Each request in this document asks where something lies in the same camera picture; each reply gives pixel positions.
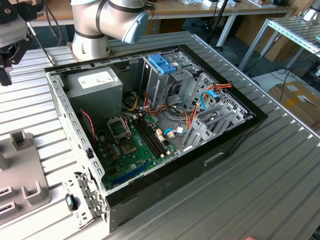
slotted aluminum surface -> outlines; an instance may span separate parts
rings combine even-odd
[[[269,117],[229,159],[107,237],[109,240],[303,240],[320,224],[319,138],[245,75],[188,32],[145,36],[135,45],[111,41],[116,53],[188,45]],[[59,64],[66,47],[51,48]],[[0,87],[0,139],[16,129],[33,133],[52,201],[0,226],[0,239],[103,239],[102,220],[78,231],[61,180],[78,165],[57,119],[40,50],[29,51]]]
[[[301,17],[281,17],[269,19],[268,26],[320,57],[320,43],[316,41],[320,36],[320,21],[311,24]]]

ram slot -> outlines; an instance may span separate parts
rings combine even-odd
[[[147,146],[150,148],[153,155],[155,155],[157,159],[160,158],[162,154],[163,155],[166,154],[165,148],[156,138],[156,136],[148,127],[147,123],[143,120],[143,118],[134,120],[133,125],[137,129],[137,131],[140,133],[140,136],[142,137],[144,142],[147,144]]]

blue drive bracket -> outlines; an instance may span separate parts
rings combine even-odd
[[[163,58],[160,54],[151,55],[148,59],[161,74],[169,74],[177,71],[177,69],[174,66],[171,66],[168,60]]]

metal shelf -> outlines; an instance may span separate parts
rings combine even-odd
[[[302,48],[309,51],[310,53],[320,57],[320,43],[316,41],[316,37],[320,36],[320,22],[318,22],[317,24],[312,24],[308,21],[305,21],[301,17],[272,18],[272,19],[267,19],[263,24],[258,35],[256,36],[255,40],[250,46],[248,52],[244,56],[239,66],[240,70],[244,70],[249,59],[254,53],[256,47],[258,46],[261,39],[265,35],[268,27],[274,29],[279,34],[282,34],[283,36],[297,43],[298,45],[300,45]],[[263,55],[272,46],[276,37],[277,37],[277,34],[274,34],[270,38],[269,42],[267,43],[266,47],[262,51],[261,55]]]

blue cable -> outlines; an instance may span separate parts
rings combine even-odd
[[[215,94],[212,90],[206,90],[206,91],[204,91],[204,92],[201,93],[201,95],[200,95],[200,104],[201,104],[201,106],[203,107],[204,110],[207,110],[207,108],[206,108],[206,106],[205,106],[205,103],[204,103],[204,100],[203,100],[205,93],[209,94],[209,95],[210,95],[211,97],[213,97],[214,99],[217,98],[218,95]]]
[[[164,131],[164,135],[166,136],[170,131],[174,131],[174,132],[177,132],[177,131],[175,131],[175,130],[173,130],[172,128],[168,128],[168,129],[166,129],[165,131]]]
[[[168,129],[166,129],[165,131],[164,131],[164,135],[166,136],[167,134],[168,134],[168,132],[170,132],[170,131],[172,131],[173,129],[172,128],[168,128]]]

